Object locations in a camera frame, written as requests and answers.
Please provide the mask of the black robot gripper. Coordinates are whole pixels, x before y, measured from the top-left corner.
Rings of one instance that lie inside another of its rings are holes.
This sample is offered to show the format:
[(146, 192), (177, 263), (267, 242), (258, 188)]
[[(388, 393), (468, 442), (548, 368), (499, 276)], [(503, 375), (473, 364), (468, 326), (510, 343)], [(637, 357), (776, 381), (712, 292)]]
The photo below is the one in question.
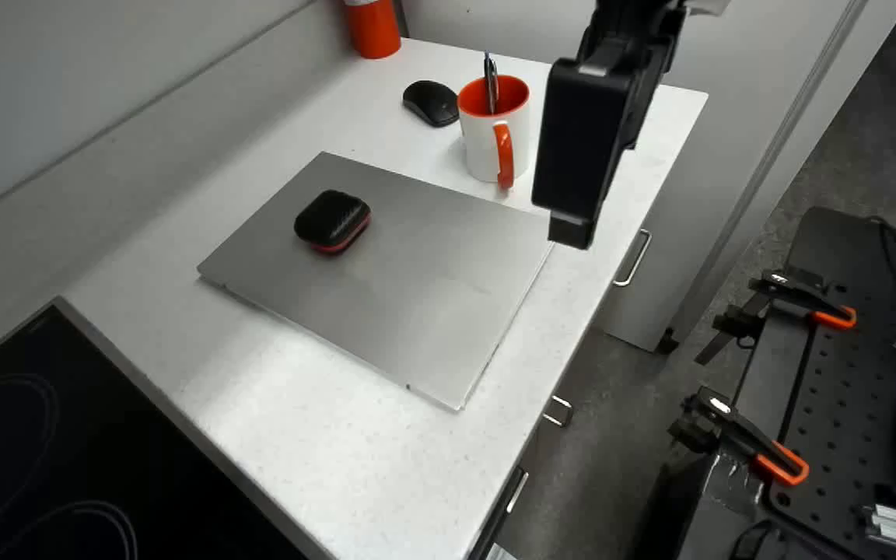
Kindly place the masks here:
[(548, 240), (594, 242), (610, 178), (623, 155), (630, 78), (559, 60), (548, 73), (532, 204), (550, 212)]

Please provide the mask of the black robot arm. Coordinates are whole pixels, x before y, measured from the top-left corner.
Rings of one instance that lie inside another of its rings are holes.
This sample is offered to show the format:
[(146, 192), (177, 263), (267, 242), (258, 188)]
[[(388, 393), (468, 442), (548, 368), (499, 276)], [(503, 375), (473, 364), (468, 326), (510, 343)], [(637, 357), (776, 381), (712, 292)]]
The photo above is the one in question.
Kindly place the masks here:
[(544, 88), (532, 204), (550, 212), (548, 240), (587, 250), (620, 159), (673, 69), (683, 0), (597, 0), (571, 60)]

